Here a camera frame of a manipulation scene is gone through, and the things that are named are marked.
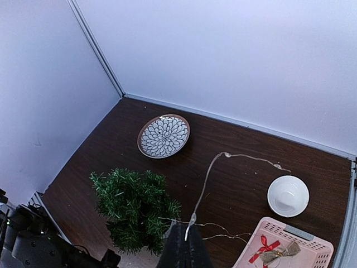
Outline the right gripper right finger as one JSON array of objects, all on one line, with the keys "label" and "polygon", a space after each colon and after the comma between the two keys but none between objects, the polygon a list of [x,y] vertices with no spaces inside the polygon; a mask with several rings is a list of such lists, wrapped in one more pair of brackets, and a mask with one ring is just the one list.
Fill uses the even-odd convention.
[{"label": "right gripper right finger", "polygon": [[204,241],[195,226],[189,228],[187,246],[187,267],[214,267]]}]

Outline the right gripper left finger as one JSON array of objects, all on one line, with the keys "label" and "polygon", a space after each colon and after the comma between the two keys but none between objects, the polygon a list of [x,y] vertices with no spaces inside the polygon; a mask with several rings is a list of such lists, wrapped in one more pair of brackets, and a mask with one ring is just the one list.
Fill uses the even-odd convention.
[{"label": "right gripper left finger", "polygon": [[171,228],[170,235],[156,268],[184,268],[186,267],[186,243],[184,240],[185,226],[181,223]]}]

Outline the small green christmas tree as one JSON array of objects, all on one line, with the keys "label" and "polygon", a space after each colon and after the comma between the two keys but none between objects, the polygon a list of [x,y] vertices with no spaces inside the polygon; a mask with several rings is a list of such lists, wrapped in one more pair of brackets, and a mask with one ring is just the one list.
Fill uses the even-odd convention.
[{"label": "small green christmas tree", "polygon": [[160,255],[164,235],[181,213],[180,202],[167,194],[166,178],[150,170],[116,168],[107,174],[92,172],[89,179],[113,246],[126,254],[146,248]]}]

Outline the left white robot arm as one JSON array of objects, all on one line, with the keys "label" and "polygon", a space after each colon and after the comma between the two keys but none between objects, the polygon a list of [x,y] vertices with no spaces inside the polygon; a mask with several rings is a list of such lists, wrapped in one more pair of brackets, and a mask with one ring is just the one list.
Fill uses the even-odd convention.
[{"label": "left white robot arm", "polygon": [[1,190],[1,252],[23,267],[118,267],[121,257],[107,249],[98,260],[73,245],[36,192],[27,204],[13,205]]}]

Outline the red burlap bow ornament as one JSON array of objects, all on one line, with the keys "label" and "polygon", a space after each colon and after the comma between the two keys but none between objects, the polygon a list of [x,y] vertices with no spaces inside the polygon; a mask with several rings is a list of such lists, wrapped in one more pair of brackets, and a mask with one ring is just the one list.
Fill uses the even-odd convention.
[{"label": "red burlap bow ornament", "polygon": [[278,249],[279,246],[282,245],[279,240],[269,244],[267,237],[263,234],[260,236],[260,242],[262,246],[248,260],[250,264],[255,264],[255,262],[260,259],[262,262],[262,267],[268,267],[270,264],[277,260],[280,261],[285,257],[295,257],[301,252],[299,244],[295,241],[291,242],[282,250]]}]

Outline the pink plastic basket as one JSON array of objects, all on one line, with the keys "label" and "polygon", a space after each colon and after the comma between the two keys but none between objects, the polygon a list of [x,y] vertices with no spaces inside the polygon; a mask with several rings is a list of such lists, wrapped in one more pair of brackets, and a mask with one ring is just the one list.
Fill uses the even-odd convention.
[{"label": "pink plastic basket", "polygon": [[332,243],[271,217],[257,224],[234,267],[328,267]]}]

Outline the white ceramic bowl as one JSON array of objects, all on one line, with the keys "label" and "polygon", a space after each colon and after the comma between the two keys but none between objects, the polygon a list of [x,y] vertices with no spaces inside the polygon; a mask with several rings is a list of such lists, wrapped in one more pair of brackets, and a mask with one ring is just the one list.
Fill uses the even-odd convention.
[{"label": "white ceramic bowl", "polygon": [[298,177],[284,175],[271,182],[267,190],[267,202],[277,215],[292,218],[307,208],[310,192],[307,185]]}]

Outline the patterned ceramic plate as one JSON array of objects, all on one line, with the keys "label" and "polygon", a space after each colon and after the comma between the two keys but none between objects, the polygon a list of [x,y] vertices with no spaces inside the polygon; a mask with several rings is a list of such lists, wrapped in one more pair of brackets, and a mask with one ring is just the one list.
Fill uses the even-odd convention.
[{"label": "patterned ceramic plate", "polygon": [[190,125],[182,116],[164,114],[148,121],[140,130],[137,146],[152,159],[164,159],[179,152],[190,136]]}]

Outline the left aluminium frame post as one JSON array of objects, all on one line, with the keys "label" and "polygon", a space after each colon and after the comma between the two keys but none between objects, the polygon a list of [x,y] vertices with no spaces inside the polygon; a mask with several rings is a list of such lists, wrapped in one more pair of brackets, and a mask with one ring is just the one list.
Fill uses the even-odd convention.
[{"label": "left aluminium frame post", "polygon": [[68,0],[67,3],[72,10],[82,32],[84,33],[91,49],[94,51],[95,56],[99,60],[102,68],[104,69],[107,77],[109,78],[110,82],[112,83],[113,87],[115,88],[116,92],[118,93],[120,98],[125,97],[126,93],[124,92],[118,78],[116,77],[112,67],[110,66],[107,58],[105,57],[102,49],[100,48],[92,30],[90,29],[89,24],[87,23],[77,1],[75,0]]}]

